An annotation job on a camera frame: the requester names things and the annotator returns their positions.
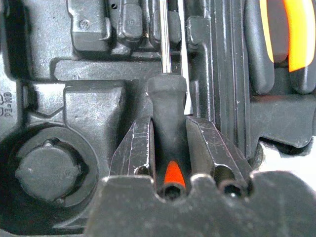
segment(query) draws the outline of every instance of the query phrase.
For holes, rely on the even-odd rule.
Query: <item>tool handle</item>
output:
[[[250,82],[258,94],[264,95],[275,83],[266,0],[246,0],[244,26]]]
[[[186,186],[190,185],[191,172],[184,100],[186,80],[173,74],[161,74],[148,81],[148,94],[153,103],[155,131],[157,185],[163,184],[164,174],[170,161],[176,161]]]
[[[315,1],[284,0],[290,29],[288,64],[291,84],[300,94],[316,87]]]

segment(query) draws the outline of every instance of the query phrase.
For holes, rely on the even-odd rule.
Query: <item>screwdriver shaft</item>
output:
[[[159,15],[162,73],[171,73],[167,0],[159,0]]]
[[[184,114],[193,114],[192,101],[190,95],[190,80],[189,80],[189,64],[188,64],[188,51],[187,51],[187,40],[186,40],[186,20],[184,13],[184,2],[178,0],[178,11],[181,23],[181,73],[187,82],[187,99],[184,107]]]

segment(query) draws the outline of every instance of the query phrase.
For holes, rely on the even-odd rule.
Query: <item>metal tool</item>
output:
[[[191,94],[190,94],[190,78],[189,78],[189,64],[188,64],[188,51],[187,51],[187,39],[186,39],[186,20],[184,13],[184,3],[183,0],[178,0],[178,12],[181,23],[181,73],[187,82],[187,99],[186,105],[184,107],[184,114],[193,114]]]
[[[168,3],[167,0],[159,1],[160,15],[160,49],[162,73],[171,73],[170,38],[168,26]]]
[[[172,161],[179,165],[184,181],[188,185],[191,174],[184,116],[186,79],[171,73],[167,0],[160,0],[159,6],[162,74],[149,79],[147,85],[153,103],[158,188],[163,185],[168,165]]]

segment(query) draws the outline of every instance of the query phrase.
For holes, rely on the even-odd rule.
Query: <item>screwdriver handle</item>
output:
[[[153,103],[157,170],[165,174],[169,162],[175,161],[189,186],[191,165],[184,115],[186,80],[179,75],[161,74],[148,80],[147,90]],[[158,175],[158,186],[163,179],[163,175]]]

